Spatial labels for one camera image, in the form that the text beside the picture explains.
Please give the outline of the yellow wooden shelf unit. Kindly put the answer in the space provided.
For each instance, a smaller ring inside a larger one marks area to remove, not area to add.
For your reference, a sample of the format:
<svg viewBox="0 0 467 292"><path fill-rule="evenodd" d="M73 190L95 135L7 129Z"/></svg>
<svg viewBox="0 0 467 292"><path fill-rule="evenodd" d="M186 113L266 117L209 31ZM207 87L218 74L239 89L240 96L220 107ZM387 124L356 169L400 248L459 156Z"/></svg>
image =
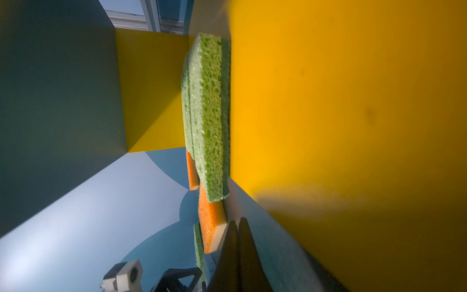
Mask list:
<svg viewBox="0 0 467 292"><path fill-rule="evenodd" d="M229 1L231 195L279 292L467 289L465 1ZM194 266L182 150L129 153L123 100L182 128L185 36L98 1L1 2L1 290L96 292Z"/></svg>

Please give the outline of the orange sponge left of centre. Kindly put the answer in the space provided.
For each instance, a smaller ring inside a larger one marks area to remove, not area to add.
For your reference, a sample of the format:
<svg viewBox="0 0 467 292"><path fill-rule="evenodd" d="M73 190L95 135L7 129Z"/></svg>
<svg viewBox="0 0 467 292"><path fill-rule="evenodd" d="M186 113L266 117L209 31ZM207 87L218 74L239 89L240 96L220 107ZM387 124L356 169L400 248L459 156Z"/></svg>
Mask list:
<svg viewBox="0 0 467 292"><path fill-rule="evenodd" d="M209 203L204 186L199 184L198 215L201 225L204 254L219 249L221 239L227 228L225 209L221 201Z"/></svg>

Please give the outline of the orange sponge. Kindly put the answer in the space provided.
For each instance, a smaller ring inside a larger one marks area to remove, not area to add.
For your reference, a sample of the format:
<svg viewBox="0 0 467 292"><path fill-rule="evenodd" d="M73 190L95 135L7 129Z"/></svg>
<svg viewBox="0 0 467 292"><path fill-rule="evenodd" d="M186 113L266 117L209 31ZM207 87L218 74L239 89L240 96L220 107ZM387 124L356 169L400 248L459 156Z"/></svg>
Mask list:
<svg viewBox="0 0 467 292"><path fill-rule="evenodd" d="M209 203L204 186L199 184L198 215L201 225L204 254L219 249L221 239L227 228L225 209L221 201Z"/></svg>
<svg viewBox="0 0 467 292"><path fill-rule="evenodd" d="M195 191L199 189L199 176L195 165L195 160L192 158L192 155L186 151L186 161L187 161L187 174L189 180L189 189Z"/></svg>

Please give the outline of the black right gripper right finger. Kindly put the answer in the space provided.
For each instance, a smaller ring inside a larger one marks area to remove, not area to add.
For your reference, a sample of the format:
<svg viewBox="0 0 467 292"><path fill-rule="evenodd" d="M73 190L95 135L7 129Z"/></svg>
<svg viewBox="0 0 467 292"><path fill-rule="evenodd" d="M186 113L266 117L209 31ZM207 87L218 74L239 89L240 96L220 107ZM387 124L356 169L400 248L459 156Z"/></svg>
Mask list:
<svg viewBox="0 0 467 292"><path fill-rule="evenodd" d="M271 292L246 218L238 226L238 277L241 292Z"/></svg>

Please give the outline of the orange sponge far left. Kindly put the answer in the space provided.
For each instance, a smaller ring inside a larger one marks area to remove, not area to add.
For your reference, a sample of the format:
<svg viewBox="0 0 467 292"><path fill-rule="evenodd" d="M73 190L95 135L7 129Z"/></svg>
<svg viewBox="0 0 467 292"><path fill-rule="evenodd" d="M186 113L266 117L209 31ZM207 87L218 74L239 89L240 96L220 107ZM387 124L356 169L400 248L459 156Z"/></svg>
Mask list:
<svg viewBox="0 0 467 292"><path fill-rule="evenodd" d="M199 189L199 176L195 165L195 160L192 158L192 155L186 151L186 161L187 161L187 174L189 180L189 189L195 191Z"/></svg>

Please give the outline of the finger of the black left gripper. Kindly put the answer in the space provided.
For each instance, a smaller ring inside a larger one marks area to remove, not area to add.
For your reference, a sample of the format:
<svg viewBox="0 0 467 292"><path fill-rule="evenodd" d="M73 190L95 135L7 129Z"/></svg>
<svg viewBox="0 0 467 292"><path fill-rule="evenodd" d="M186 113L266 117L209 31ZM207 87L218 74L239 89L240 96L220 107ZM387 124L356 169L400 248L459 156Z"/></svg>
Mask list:
<svg viewBox="0 0 467 292"><path fill-rule="evenodd" d="M151 292L193 292L203 275L198 268L174 269L170 268L162 275L159 282L150 290ZM181 279L193 277L189 286L184 285Z"/></svg>

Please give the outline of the green sponge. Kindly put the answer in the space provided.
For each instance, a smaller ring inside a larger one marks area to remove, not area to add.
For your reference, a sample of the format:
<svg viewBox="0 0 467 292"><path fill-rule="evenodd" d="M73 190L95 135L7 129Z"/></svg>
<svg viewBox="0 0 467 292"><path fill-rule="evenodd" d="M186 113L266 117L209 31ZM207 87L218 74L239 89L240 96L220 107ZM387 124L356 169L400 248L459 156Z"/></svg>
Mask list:
<svg viewBox="0 0 467 292"><path fill-rule="evenodd" d="M189 53L187 53L182 68L181 75L181 100L182 100L182 118L184 123L184 136L186 150L194 158L193 138L192 138L192 121L190 108L190 75L189 75Z"/></svg>
<svg viewBox="0 0 467 292"><path fill-rule="evenodd" d="M210 203L229 196L231 42L201 33L189 52L194 158Z"/></svg>
<svg viewBox="0 0 467 292"><path fill-rule="evenodd" d="M204 245L203 245L203 238L201 234L201 225L199 223L193 225L193 236L194 236L194 244L195 244L195 256L197 259L197 267L201 270L201 277L199 281L201 283L206 283L206 269L204 265Z"/></svg>

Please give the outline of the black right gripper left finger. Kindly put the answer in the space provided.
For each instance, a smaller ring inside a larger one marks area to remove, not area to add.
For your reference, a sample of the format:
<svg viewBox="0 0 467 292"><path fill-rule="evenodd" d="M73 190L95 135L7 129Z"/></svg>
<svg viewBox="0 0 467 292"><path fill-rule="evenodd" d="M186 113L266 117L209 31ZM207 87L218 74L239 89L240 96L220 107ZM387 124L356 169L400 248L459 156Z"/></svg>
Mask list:
<svg viewBox="0 0 467 292"><path fill-rule="evenodd" d="M238 245L237 225L231 221L227 226L222 251L208 292L238 292Z"/></svg>

